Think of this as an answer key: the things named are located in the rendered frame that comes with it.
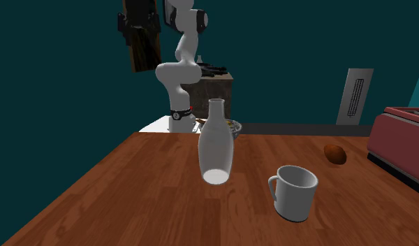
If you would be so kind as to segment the grey wall panel with vent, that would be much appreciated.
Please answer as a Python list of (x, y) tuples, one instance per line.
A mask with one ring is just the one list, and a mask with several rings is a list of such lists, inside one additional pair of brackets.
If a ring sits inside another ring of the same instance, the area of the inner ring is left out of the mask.
[(359, 125), (373, 72), (373, 68), (348, 70), (336, 125)]

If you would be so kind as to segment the white mug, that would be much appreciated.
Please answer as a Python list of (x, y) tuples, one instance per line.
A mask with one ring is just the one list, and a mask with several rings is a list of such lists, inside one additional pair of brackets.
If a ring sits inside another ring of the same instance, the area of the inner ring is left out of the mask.
[(274, 209), (284, 219), (303, 222), (308, 219), (318, 178), (309, 170), (293, 165), (281, 166), (268, 179)]

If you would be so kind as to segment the dark brown wooden wall panel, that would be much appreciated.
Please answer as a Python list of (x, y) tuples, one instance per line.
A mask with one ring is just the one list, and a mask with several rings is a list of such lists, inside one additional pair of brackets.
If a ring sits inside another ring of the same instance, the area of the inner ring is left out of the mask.
[[(157, 11), (156, 0), (123, 0), (125, 14), (146, 20), (151, 10)], [(131, 35), (133, 72), (154, 70), (161, 63), (159, 34), (138, 29)]]

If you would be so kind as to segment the brown oval fruit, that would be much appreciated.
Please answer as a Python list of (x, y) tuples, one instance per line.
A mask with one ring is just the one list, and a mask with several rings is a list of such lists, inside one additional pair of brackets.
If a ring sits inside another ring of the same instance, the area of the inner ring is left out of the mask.
[(333, 164), (342, 165), (346, 163), (347, 155), (344, 149), (338, 145), (326, 145), (323, 148), (327, 160)]

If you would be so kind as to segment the red toaster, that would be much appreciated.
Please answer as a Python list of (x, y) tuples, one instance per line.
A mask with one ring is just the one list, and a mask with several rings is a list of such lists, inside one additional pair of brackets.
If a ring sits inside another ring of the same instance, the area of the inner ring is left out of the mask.
[(367, 158), (419, 193), (419, 108), (387, 107), (374, 120)]

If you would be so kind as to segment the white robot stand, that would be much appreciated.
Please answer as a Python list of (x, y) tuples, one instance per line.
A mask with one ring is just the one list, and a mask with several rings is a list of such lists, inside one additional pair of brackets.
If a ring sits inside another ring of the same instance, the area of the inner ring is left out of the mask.
[(200, 133), (199, 123), (193, 115), (183, 117), (181, 120), (172, 120), (165, 115), (158, 120), (143, 127), (140, 132), (145, 133)]

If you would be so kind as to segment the grey bowl with yellow contents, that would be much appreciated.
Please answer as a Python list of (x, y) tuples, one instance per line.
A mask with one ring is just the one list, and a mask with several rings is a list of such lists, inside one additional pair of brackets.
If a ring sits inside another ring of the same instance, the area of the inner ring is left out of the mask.
[(226, 120), (226, 122), (230, 127), (233, 139), (235, 140), (239, 136), (240, 131), (242, 130), (242, 125), (235, 120)]

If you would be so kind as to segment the clear glass bottle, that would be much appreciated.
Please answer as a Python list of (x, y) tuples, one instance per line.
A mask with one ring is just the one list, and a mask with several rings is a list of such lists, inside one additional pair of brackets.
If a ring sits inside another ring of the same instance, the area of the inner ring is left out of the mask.
[(224, 100), (210, 99), (209, 113), (198, 140), (199, 167), (204, 181), (221, 185), (230, 177), (233, 135), (224, 117)]

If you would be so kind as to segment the brown cabinet with black stove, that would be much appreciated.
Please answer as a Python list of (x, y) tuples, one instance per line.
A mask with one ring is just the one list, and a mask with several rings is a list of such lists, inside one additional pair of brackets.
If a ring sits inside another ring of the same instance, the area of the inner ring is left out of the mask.
[(227, 72), (226, 67), (218, 67), (204, 63), (200, 55), (196, 63), (201, 67), (202, 77), (197, 83), (181, 84), (190, 97), (192, 114), (196, 118), (206, 119), (209, 113), (210, 99), (224, 100), (224, 117), (231, 118), (231, 99), (233, 77)]

